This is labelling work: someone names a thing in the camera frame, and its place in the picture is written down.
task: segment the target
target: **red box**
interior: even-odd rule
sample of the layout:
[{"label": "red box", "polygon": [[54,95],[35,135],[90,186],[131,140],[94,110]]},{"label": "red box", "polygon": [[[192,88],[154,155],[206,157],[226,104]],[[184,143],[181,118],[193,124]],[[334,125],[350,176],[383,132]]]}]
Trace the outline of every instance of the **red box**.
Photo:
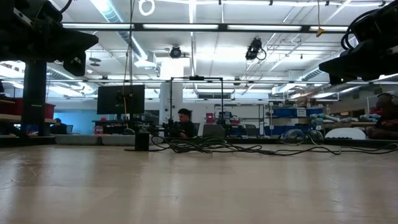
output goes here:
[{"label": "red box", "polygon": [[[14,101],[15,101],[15,103],[1,103],[0,104],[0,113],[22,116],[22,110],[24,109],[23,99],[15,98]],[[55,105],[46,103],[44,117],[47,119],[53,119],[54,111],[55,111]]]}]

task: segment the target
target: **person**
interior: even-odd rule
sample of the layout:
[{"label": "person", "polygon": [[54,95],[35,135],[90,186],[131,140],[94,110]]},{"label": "person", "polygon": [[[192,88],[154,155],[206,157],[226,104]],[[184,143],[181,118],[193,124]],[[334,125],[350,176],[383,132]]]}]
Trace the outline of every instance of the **person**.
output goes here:
[{"label": "person", "polygon": [[366,130],[371,139],[398,139],[398,104],[394,103],[394,96],[382,93],[377,96],[376,107],[381,110],[381,117],[373,128]]},{"label": "person", "polygon": [[55,119],[55,125],[50,128],[51,134],[68,134],[67,125],[61,122],[61,119]]},{"label": "person", "polygon": [[191,111],[188,109],[182,108],[178,111],[178,118],[180,122],[178,122],[178,136],[180,138],[193,138],[196,135],[195,125],[191,121]]}]

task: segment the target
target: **ceiling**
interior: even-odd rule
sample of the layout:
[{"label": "ceiling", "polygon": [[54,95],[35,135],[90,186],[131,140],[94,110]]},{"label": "ceiling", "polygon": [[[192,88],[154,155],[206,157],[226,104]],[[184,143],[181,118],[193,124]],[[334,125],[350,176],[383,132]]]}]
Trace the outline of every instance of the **ceiling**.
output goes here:
[{"label": "ceiling", "polygon": [[[111,1],[124,22],[129,21],[130,1],[128,0],[78,0],[64,12],[63,22],[107,22],[93,5],[93,1]],[[63,7],[67,0],[51,0],[57,8]],[[318,24],[349,25],[360,14],[378,8],[380,1],[320,1],[319,13],[316,1],[218,1],[199,0],[155,0],[152,14],[140,13],[139,1],[134,4],[133,22],[156,23],[242,23],[242,24]],[[142,5],[144,11],[150,10],[150,2]],[[137,43],[147,52],[157,56],[158,63],[170,60],[169,50],[179,45],[190,57],[192,37],[190,32],[133,32]],[[126,66],[127,43],[115,31],[95,32],[99,44],[86,51],[87,58],[100,58],[99,67],[92,67],[87,61],[88,79],[123,79]],[[306,70],[316,67],[322,60],[342,51],[342,34],[283,34],[283,33],[245,33],[245,32],[196,32],[196,71],[195,75],[205,77],[224,77],[233,80],[296,80]],[[267,58],[250,64],[245,59],[248,45],[254,37],[260,37],[267,51]],[[192,75],[192,63],[184,60],[184,75]],[[132,66],[134,79],[159,79],[154,70]],[[317,81],[328,81],[328,75],[322,74]],[[149,83],[149,88],[158,88],[159,84]],[[256,85],[252,89],[271,89],[274,85]]]}]

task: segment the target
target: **tangled cable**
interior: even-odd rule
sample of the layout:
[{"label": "tangled cable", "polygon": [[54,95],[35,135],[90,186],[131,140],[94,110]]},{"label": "tangled cable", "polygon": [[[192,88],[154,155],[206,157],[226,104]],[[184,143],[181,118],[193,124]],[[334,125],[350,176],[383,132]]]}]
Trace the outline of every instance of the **tangled cable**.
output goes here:
[{"label": "tangled cable", "polygon": [[344,34],[344,36],[341,38],[341,42],[340,42],[341,47],[342,47],[344,50],[348,50],[348,49],[353,49],[353,48],[354,48],[354,47],[349,43],[349,39],[348,39],[348,36],[349,36],[350,34],[354,34],[354,32],[353,32],[353,26],[354,26],[354,24],[355,24],[356,22],[358,22],[360,19],[364,18],[365,16],[369,15],[370,13],[372,13],[372,12],[374,12],[374,11],[376,11],[376,10],[377,10],[377,9],[373,9],[373,10],[370,10],[370,11],[368,11],[368,12],[365,12],[365,13],[361,14],[361,15],[358,16],[356,19],[354,19],[354,21],[348,26],[347,31],[346,31],[346,33]]},{"label": "tangled cable", "polygon": [[[154,138],[161,138],[163,142],[166,143],[168,146],[164,147],[157,144],[154,141]],[[326,153],[332,153],[333,155],[340,155],[342,152],[357,152],[365,154],[387,154],[398,150],[398,144],[392,143],[379,149],[360,149],[355,147],[341,146],[339,147],[338,150],[330,150],[327,147],[315,146],[305,150],[279,149],[276,151],[271,151],[271,150],[262,149],[262,146],[260,145],[255,145],[250,147],[236,146],[216,136],[206,139],[192,140],[192,141],[184,141],[181,139],[173,139],[171,141],[168,141],[160,136],[152,136],[151,141],[155,146],[159,147],[160,149],[152,149],[149,150],[150,152],[160,152],[166,149],[171,149],[176,153],[186,153],[192,151],[202,152],[206,154],[212,154],[213,152],[219,152],[219,153],[248,152],[248,153],[260,153],[268,156],[294,156],[304,152],[326,152]]]}]

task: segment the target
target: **blue wall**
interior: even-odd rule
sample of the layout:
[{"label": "blue wall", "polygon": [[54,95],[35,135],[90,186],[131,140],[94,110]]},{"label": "blue wall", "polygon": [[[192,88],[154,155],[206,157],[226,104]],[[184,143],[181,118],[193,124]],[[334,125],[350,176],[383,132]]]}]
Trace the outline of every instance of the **blue wall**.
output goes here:
[{"label": "blue wall", "polygon": [[94,134],[93,120],[107,115],[98,115],[96,110],[55,110],[54,119],[60,118],[62,123],[73,125],[73,133]]}]

